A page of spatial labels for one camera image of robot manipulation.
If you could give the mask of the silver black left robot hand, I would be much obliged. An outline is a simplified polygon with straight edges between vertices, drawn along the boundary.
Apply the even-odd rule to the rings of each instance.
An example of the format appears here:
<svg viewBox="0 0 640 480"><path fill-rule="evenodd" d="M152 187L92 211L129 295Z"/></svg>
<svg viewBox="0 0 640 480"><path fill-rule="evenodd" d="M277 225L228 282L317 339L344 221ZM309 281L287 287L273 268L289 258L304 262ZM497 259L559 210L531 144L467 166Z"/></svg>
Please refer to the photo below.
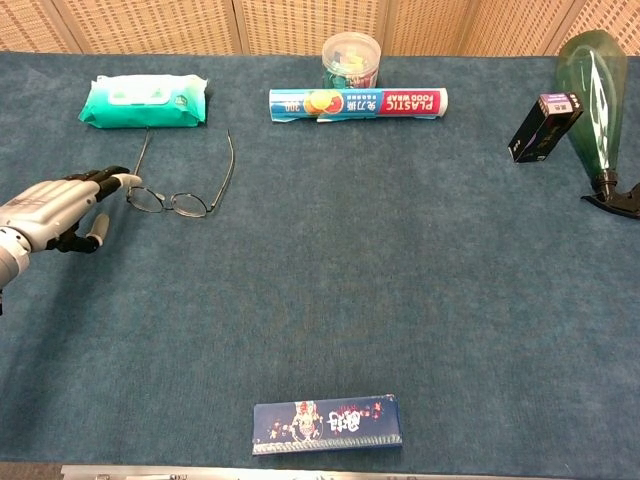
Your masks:
<svg viewBox="0 0 640 480"><path fill-rule="evenodd" d="M76 235L80 220L119 188L140 184L139 176L121 166L39 182L1 206L1 231L26 241L31 252L93 253L104 243L109 218L98 216L83 237Z"/></svg>

